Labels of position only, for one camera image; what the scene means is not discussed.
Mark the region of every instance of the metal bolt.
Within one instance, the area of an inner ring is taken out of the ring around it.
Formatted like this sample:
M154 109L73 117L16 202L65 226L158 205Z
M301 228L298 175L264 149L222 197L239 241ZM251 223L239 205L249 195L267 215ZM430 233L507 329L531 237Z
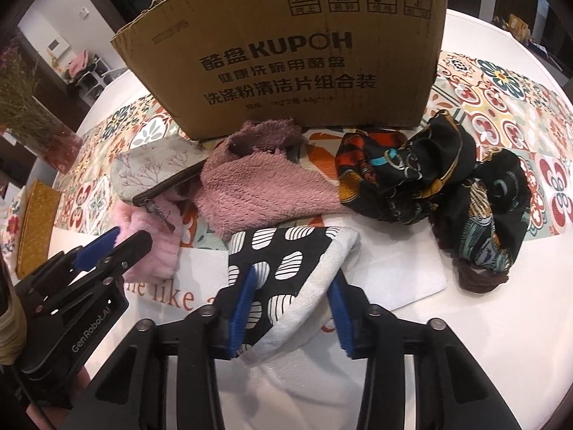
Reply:
M217 313L217 309L212 305L207 304L207 306L203 306L199 309L199 313L202 317L211 317L211 315L215 315Z
M149 318L144 318L142 320L139 320L138 323L135 324L135 327L139 330L139 331L147 331L149 330L153 325L155 325L154 321L149 319Z
M382 309L382 307L380 307L378 304L370 304L370 312L369 314L377 317L379 315L382 315L382 312L384 311L384 309Z
M445 330L448 325L446 325L446 322L441 318L432 318L432 320L430 320L430 326L435 330L442 331Z

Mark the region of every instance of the black and white patterned fabric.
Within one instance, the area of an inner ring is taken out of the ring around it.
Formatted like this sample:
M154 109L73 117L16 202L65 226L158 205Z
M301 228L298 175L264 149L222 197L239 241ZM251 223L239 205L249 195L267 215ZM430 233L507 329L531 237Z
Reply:
M251 267L258 280L238 351L243 360L256 364L278 355L325 296L356 240L349 228L314 226L248 230L231 237L228 283L236 283ZM310 327L318 331L321 326Z

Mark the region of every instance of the pink fuzzy cloth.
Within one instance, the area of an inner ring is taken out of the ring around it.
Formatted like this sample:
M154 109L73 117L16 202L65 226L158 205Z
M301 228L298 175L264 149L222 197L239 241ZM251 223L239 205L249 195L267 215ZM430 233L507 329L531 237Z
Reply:
M177 269L179 243L183 234L181 212L165 195L153 200L168 221L175 225L173 233L157 215L148 213L144 207L133 207L118 200L112 210L112 221L121 228L116 245L140 229L149 232L153 239L150 253L125 272L126 283L160 283L166 278L173 278Z
M288 161L284 148L302 141L292 120L247 122L215 149L193 201L217 235L228 239L245 229L343 211L336 187Z

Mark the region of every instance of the zipper pouch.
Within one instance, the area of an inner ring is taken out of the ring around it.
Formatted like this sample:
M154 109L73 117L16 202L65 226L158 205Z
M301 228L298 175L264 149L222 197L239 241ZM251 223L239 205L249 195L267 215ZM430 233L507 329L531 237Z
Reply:
M153 199L197 176L209 153L199 142L178 135L118 153L111 164L112 187L123 202L159 215L173 232Z

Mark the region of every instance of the tablecloth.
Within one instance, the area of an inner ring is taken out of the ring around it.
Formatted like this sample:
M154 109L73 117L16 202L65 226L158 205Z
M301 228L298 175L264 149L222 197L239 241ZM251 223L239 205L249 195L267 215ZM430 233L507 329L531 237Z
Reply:
M492 147L519 156L532 193L526 240L571 231L573 113L557 93L492 62L442 51L420 127L440 109L448 110L474 137L478 158ZM347 130L308 130L308 143L295 159L335 183L332 158ZM54 183L62 192L54 226L92 235L105 232L116 199L110 182L113 158L169 134L186 137L151 94L122 106L88 131L71 172ZM205 146L213 148L220 140ZM182 247L225 248L191 203L183 222Z

